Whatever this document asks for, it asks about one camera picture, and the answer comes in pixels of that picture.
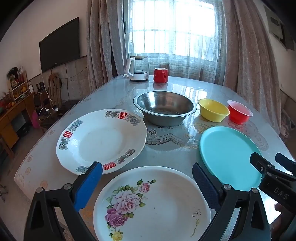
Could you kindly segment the person's right hand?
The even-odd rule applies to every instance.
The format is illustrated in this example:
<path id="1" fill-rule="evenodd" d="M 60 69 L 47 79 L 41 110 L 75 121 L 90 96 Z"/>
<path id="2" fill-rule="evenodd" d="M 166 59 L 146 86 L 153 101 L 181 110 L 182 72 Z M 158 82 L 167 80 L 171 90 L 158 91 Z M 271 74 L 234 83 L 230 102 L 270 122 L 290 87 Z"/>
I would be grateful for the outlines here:
<path id="1" fill-rule="evenodd" d="M 295 240 L 295 208 L 287 209 L 280 203 L 274 206 L 281 214 L 271 223 L 271 240 Z"/>

